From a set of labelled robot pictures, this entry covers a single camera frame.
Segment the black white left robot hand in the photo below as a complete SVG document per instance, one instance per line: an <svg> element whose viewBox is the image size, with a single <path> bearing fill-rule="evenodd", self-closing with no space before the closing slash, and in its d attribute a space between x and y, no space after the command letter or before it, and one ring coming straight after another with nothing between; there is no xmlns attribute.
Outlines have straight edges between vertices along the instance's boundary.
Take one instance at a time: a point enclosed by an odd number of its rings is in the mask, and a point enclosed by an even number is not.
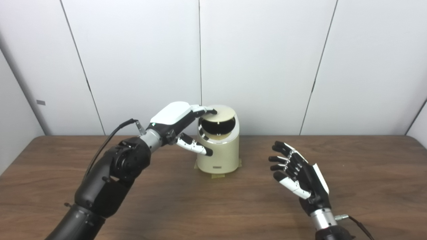
<svg viewBox="0 0 427 240"><path fill-rule="evenodd" d="M153 142L151 152L161 146L176 144L183 149L209 157L213 155L213 150L203 146L183 131L197 118L217 113L212 107L190 105L182 101L172 102L150 120L146 134L153 134L154 137L140 136L140 138L146 143L149 140Z"/></svg>

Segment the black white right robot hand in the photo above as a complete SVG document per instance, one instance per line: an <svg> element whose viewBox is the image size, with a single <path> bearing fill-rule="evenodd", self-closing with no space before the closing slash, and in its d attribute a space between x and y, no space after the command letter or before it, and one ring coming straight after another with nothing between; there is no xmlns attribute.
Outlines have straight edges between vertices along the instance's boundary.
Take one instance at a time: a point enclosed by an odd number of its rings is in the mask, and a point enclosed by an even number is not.
<svg viewBox="0 0 427 240"><path fill-rule="evenodd" d="M320 210L331 209L329 187L317 164L310 164L295 148L276 141L272 150L282 156L270 156L276 163L270 167L273 178L299 198L307 215Z"/></svg>

